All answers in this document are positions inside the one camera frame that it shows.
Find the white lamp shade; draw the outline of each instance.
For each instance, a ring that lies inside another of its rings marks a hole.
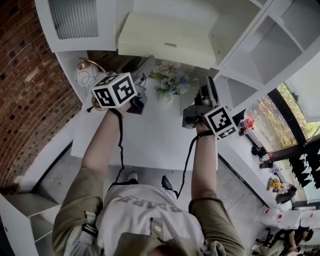
[[[77,68],[74,78],[81,87],[93,87],[99,82],[98,67],[92,63],[84,69]]]

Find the floor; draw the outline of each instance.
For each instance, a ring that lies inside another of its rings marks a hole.
[[[70,156],[70,150],[58,161],[50,170],[38,187],[38,193],[62,203],[67,191],[76,177],[81,165],[81,159]],[[246,249],[246,254],[251,255],[250,247],[255,243],[256,238],[266,234],[265,226],[255,221],[258,211],[262,211],[264,206],[252,195],[251,191],[234,175],[234,173],[219,160],[217,171],[217,193],[223,200],[225,208],[237,229],[242,243]],[[111,166],[109,178],[104,182],[104,192],[117,177],[119,166]],[[119,181],[125,181],[130,172],[135,171],[138,174],[138,181],[141,184],[149,184],[161,187],[162,176],[166,175],[173,186],[173,189],[179,190],[182,182],[182,171],[163,170],[142,167],[126,166],[122,172]],[[188,210],[191,200],[191,172],[185,176],[185,184],[178,199],[178,206],[181,209]]]

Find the olive green sleeve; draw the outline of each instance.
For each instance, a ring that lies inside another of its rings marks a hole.
[[[199,221],[208,244],[214,241],[221,243],[228,256],[245,255],[238,233],[215,192],[203,193],[200,198],[192,200],[189,212]]]
[[[54,221],[52,248],[55,255],[63,255],[73,228],[86,223],[86,212],[98,215],[102,203],[103,180],[89,168],[82,167],[67,192]]]

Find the white t-shirt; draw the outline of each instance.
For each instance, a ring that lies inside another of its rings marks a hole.
[[[104,198],[105,207],[96,220],[97,244],[113,255],[122,233],[151,235],[151,219],[162,220],[164,241],[187,238],[199,248],[205,238],[195,216],[176,207],[173,191],[150,185],[115,185]]]

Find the flower arrangement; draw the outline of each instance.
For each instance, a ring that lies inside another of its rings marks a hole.
[[[151,77],[160,83],[155,88],[159,94],[173,96],[187,92],[190,87],[189,78],[180,68],[180,63],[166,60],[154,68]]]

